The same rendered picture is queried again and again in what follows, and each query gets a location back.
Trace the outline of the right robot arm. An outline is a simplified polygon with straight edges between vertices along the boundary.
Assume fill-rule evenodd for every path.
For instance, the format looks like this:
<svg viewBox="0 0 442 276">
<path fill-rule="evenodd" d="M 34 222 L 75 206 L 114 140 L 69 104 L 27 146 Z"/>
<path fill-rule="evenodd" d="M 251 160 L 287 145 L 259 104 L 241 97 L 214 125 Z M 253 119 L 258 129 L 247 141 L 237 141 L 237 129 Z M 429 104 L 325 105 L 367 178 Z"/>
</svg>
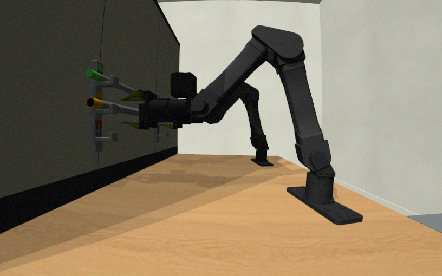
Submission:
<svg viewBox="0 0 442 276">
<path fill-rule="evenodd" d="M 245 91 L 243 91 L 243 89 Z M 177 120 L 178 124 L 191 124 L 190 118 L 192 123 L 218 123 L 239 98 L 243 101 L 243 104 L 245 104 L 251 129 L 250 140 L 252 146 L 256 149 L 256 158 L 251 159 L 251 161 L 262 167 L 274 166 L 274 164 L 268 162 L 267 160 L 267 150 L 269 150 L 269 147 L 267 144 L 267 137 L 264 135 L 264 131 L 262 129 L 258 111 L 259 91 L 246 82 L 243 82 L 239 86 L 239 88 L 231 95 L 229 100 L 223 105 L 224 108 L 214 118 L 205 119 L 191 114 L 188 119 Z"/>
</svg>

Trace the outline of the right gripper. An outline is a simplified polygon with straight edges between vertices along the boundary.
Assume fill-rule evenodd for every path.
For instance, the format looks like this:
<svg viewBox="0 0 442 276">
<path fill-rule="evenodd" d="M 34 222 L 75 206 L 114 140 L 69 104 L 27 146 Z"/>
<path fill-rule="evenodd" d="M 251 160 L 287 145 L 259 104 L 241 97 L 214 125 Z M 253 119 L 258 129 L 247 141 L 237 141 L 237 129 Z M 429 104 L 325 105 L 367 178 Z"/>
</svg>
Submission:
<svg viewBox="0 0 442 276">
<path fill-rule="evenodd" d="M 183 128 L 183 125 L 182 124 L 178 124 L 177 120 L 173 120 L 173 125 L 172 124 L 160 124 L 160 125 L 169 127 L 171 129 Z"/>
</svg>

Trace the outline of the grey metal bar with yellow ends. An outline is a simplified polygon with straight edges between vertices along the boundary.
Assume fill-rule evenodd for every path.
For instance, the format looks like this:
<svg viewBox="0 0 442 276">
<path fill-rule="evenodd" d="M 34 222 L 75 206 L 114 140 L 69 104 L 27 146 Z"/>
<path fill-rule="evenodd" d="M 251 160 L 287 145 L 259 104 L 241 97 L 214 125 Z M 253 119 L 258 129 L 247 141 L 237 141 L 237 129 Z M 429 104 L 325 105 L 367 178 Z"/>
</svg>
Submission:
<svg viewBox="0 0 442 276">
<path fill-rule="evenodd" d="M 99 100 L 99 99 L 92 98 L 92 97 L 90 97 L 86 100 L 87 107 L 94 108 L 94 109 L 109 109 L 110 103 L 111 102 Z M 118 106 L 118 113 L 139 116 L 138 109 L 134 109 L 134 108 L 122 106 L 122 105 Z"/>
</svg>

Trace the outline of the dark grey wall panel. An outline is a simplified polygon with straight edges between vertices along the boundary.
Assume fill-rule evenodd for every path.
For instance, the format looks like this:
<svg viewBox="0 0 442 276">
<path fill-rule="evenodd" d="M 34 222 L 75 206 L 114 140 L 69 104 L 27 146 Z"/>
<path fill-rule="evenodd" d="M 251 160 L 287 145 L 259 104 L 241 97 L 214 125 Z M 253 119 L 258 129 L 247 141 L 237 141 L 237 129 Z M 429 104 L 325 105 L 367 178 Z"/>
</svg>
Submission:
<svg viewBox="0 0 442 276">
<path fill-rule="evenodd" d="M 0 0 L 0 234 L 178 154 L 178 129 L 102 114 L 90 152 L 90 78 L 171 96 L 180 43 L 157 0 Z"/>
</svg>

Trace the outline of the grey metal bar with green end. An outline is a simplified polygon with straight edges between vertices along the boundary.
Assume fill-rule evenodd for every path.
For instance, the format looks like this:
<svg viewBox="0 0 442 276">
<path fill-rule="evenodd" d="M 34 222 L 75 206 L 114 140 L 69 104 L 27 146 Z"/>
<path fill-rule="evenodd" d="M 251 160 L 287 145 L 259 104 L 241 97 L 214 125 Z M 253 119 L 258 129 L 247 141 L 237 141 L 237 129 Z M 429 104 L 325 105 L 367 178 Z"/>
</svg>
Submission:
<svg viewBox="0 0 442 276">
<path fill-rule="evenodd" d="M 95 72 L 95 71 L 93 71 L 91 69 L 88 69 L 86 71 L 86 76 L 91 78 L 91 79 L 94 79 L 96 81 L 99 81 L 99 82 L 110 81 L 109 77 L 101 75 L 100 73 L 97 73 L 97 72 Z M 122 83 L 119 83 L 119 87 L 115 87 L 115 88 L 120 89 L 120 90 L 125 91 L 125 92 L 130 93 L 130 94 L 133 91 L 135 91 L 135 89 L 132 89 L 132 88 L 130 88 L 130 87 L 128 87 L 128 86 L 126 86 L 126 85 L 124 85 Z"/>
</svg>

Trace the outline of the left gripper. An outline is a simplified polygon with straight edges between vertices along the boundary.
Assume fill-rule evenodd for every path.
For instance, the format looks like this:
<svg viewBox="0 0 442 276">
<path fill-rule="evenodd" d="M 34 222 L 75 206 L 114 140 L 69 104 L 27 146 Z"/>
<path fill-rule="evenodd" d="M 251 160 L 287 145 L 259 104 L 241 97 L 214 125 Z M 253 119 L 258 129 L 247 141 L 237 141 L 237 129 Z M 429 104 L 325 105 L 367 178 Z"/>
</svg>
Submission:
<svg viewBox="0 0 442 276">
<path fill-rule="evenodd" d="M 121 123 L 128 124 L 136 129 L 150 129 L 150 127 L 158 127 L 158 123 L 153 120 L 171 120 L 166 110 L 169 100 L 153 100 L 157 98 L 157 95 L 151 91 L 140 89 L 136 89 L 122 98 L 122 101 L 145 101 L 145 103 L 139 103 L 139 122 Z"/>
</svg>

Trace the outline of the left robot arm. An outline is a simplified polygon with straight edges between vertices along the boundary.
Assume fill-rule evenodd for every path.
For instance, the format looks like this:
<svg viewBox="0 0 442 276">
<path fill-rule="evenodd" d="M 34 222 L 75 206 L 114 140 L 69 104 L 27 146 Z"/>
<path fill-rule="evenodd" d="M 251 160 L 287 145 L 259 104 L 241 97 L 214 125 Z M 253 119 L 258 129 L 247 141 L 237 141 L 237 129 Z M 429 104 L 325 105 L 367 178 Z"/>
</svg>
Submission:
<svg viewBox="0 0 442 276">
<path fill-rule="evenodd" d="M 172 73 L 171 96 L 185 99 L 153 99 L 169 100 L 166 110 L 171 118 L 153 121 L 173 122 L 189 119 L 191 114 L 205 119 L 214 118 L 237 88 L 267 61 L 276 69 L 284 87 L 294 125 L 297 158 L 310 169 L 306 186 L 287 187 L 287 192 L 336 225 L 362 222 L 363 215 L 333 198 L 335 172 L 330 164 L 332 157 L 328 140 L 324 140 L 309 89 L 302 37 L 263 25 L 254 27 L 251 34 L 252 39 L 240 54 L 199 93 L 197 78 L 191 72 Z"/>
</svg>

